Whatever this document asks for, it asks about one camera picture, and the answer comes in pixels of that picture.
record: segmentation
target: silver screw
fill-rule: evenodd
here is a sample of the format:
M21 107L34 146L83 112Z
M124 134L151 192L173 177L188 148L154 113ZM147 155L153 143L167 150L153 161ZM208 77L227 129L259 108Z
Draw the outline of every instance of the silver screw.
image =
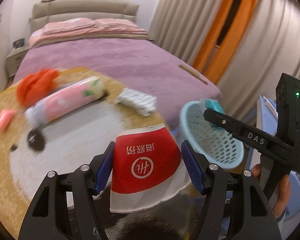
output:
M218 169L218 165L212 163L212 164L209 165L209 168L210 168L211 170L213 170L213 171L216 171L216 170Z
M55 174L56 174L56 173L55 173L54 171L49 171L47 176L48 176L49 178L52 178L52 177L54 177Z
M82 165L80 170L82 171L87 171L89 169L89 165L85 164L85 165Z
M251 171L248 171L248 170L243 171L243 174L246 177L251 177L251 175L252 175Z

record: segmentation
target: beige leather headboard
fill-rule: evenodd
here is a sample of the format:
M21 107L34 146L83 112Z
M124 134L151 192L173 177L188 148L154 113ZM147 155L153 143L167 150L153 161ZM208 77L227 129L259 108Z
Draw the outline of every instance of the beige leather headboard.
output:
M36 3L29 20L31 33L47 23L87 17L92 20L116 18L136 21L139 5L122 0L55 0Z

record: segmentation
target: human hand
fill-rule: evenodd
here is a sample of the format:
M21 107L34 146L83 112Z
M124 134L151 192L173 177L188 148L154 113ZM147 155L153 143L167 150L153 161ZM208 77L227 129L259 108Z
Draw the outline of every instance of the human hand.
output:
M259 182L260 179L261 166L260 164L255 165L252 168L252 174ZM277 202L274 204L272 208L272 212L275 218L279 218L284 209L287 207L289 199L291 196L291 183L289 181L289 175L284 175L280 181L280 195Z

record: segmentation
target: light blue plastic basket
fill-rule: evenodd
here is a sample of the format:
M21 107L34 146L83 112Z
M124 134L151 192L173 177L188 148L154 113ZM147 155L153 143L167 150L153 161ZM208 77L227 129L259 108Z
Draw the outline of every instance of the light blue plastic basket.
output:
M223 169L233 169L243 160L243 143L225 130L213 130L203 117L199 101L191 101L181 109L178 137L178 142L188 140L196 152Z

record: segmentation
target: mattress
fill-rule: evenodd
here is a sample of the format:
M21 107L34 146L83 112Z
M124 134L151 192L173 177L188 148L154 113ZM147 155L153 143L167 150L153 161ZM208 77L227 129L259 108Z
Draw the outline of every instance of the mattress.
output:
M42 68L86 67L125 86L157 97L157 111L171 130L178 127L184 104L221 99L220 90L179 68L182 60L146 40L99 38L65 41L33 48L22 61L14 83Z

